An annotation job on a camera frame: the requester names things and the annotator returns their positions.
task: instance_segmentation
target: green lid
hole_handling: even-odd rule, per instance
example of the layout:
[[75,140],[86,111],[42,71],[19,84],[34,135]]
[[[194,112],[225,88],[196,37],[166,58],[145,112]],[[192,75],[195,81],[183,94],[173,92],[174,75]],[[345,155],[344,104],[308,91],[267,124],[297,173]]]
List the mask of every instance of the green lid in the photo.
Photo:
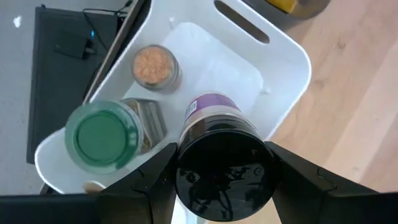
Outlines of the green lid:
[[106,166],[125,153],[127,130],[117,116],[100,111],[85,118],[77,127],[75,147],[88,165]]
[[137,116],[119,103],[96,101],[79,107],[69,117],[65,144],[77,165],[105,174],[131,161],[141,148],[141,129]]

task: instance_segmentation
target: label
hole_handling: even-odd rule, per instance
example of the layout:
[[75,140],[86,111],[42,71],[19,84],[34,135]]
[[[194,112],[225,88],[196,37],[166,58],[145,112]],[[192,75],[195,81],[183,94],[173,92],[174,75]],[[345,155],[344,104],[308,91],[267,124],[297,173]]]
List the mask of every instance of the label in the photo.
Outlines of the label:
[[187,120],[197,111],[209,106],[229,106],[240,111],[236,104],[227,96],[221,95],[219,93],[207,93],[199,96],[192,103],[190,103],[185,112],[185,120]]
[[198,102],[195,100],[191,103],[188,107],[187,111],[185,112],[185,119],[187,119],[196,109],[197,109]]

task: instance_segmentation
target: jar lid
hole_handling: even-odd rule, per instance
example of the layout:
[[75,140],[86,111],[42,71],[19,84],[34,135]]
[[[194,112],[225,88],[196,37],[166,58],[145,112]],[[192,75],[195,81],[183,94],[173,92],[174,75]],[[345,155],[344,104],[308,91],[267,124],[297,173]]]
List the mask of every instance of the jar lid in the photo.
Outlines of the jar lid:
[[142,144],[142,127],[134,117],[112,101],[77,108],[65,129],[69,156],[76,165],[96,174],[124,167]]
[[259,211],[279,182],[273,153],[252,134],[209,131],[179,149],[175,189],[206,220],[231,222]]
[[117,116],[100,111],[81,121],[74,142],[77,153],[88,165],[106,166],[125,153],[127,130]]

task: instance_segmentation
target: white container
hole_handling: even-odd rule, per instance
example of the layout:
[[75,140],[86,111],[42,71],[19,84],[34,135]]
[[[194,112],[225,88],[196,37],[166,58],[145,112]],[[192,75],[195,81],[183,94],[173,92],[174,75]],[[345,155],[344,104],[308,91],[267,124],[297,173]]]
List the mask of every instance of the white container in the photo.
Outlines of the white container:
[[[157,100],[168,134],[154,150],[133,159],[125,168],[95,175],[81,170],[68,157],[61,129],[44,140],[35,154],[37,171],[46,184],[64,194],[84,192],[83,185],[89,181],[111,185],[169,142],[177,142],[190,100],[208,90],[231,98],[264,140],[272,136],[307,89],[309,58],[301,46],[241,0],[224,3],[267,34],[269,43],[242,30],[217,10],[213,0],[152,0],[147,19],[91,101],[127,97]],[[181,86],[169,95],[144,89],[131,75],[134,54],[150,44],[167,47],[181,66]]]

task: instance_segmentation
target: black lid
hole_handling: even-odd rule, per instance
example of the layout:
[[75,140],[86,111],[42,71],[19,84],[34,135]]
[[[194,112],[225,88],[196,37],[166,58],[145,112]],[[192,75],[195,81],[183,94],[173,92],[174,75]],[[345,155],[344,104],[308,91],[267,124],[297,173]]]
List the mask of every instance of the black lid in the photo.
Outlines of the black lid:
[[244,131],[212,131],[180,150],[177,194],[189,210],[207,220],[251,216],[268,202],[278,183],[272,152]]

